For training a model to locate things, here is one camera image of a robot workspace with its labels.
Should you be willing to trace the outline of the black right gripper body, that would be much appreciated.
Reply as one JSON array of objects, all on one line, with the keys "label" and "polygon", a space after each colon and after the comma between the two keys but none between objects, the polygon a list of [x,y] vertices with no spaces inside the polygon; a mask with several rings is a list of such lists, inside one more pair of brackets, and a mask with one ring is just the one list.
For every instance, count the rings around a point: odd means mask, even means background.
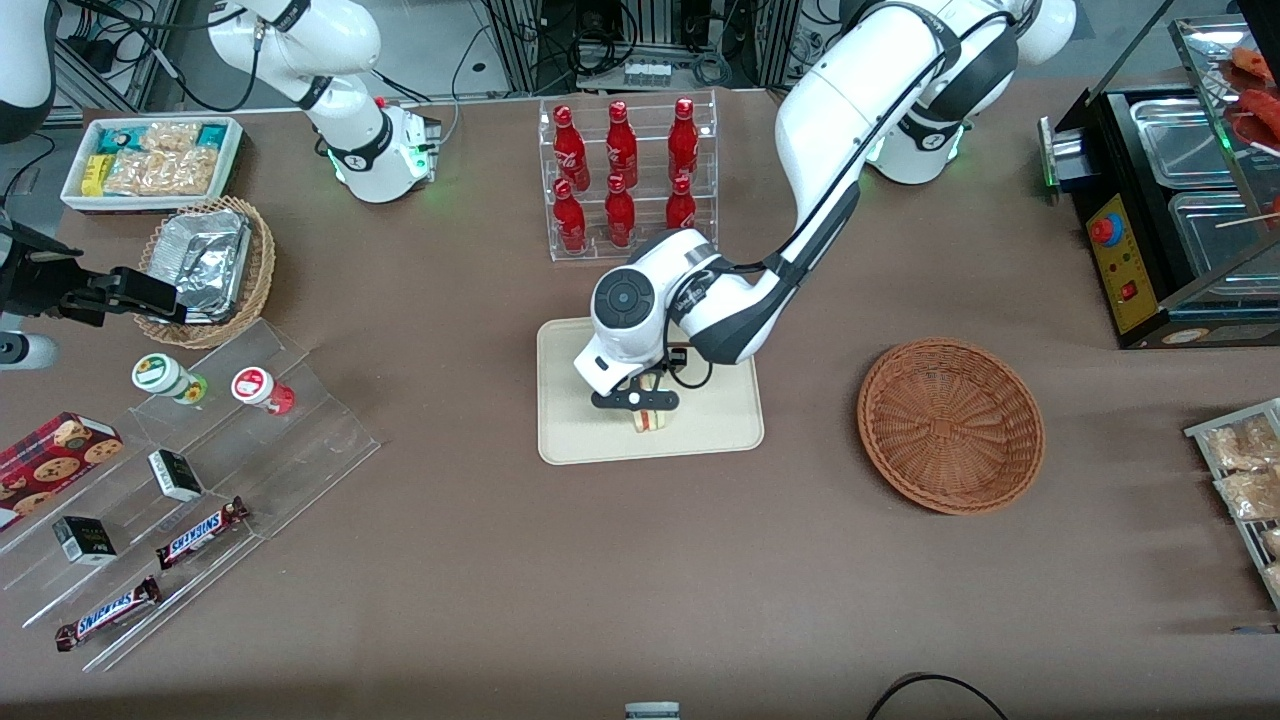
[{"label": "black right gripper body", "polygon": [[101,325],[109,311],[101,277],[81,268],[84,252],[31,228],[3,229],[3,313]]}]

